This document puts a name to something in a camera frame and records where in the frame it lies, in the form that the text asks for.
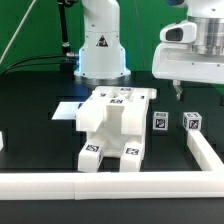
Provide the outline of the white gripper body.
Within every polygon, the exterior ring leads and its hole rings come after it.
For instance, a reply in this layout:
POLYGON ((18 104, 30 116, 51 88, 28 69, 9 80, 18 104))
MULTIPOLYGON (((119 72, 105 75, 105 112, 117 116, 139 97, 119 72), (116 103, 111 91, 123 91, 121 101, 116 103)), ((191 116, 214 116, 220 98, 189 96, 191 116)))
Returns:
POLYGON ((159 79, 224 84, 224 19, 188 19, 160 32, 152 73, 159 79))

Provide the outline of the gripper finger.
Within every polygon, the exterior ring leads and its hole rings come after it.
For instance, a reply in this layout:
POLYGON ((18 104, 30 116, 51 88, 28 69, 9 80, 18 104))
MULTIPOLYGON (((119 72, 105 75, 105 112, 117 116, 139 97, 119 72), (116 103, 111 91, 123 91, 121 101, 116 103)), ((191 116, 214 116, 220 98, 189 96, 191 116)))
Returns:
POLYGON ((183 94, 183 89, 181 87, 181 81, 179 80, 173 80, 173 87, 176 91, 176 97, 178 100, 183 100, 184 94, 183 94))

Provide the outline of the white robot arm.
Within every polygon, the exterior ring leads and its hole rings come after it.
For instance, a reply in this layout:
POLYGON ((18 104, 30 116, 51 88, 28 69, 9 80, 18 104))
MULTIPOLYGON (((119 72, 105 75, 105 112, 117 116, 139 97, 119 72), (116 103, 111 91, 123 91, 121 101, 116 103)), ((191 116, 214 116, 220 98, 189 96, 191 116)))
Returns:
POLYGON ((117 0, 120 6, 120 38, 131 71, 150 71, 160 30, 186 18, 186 9, 166 0, 117 0))

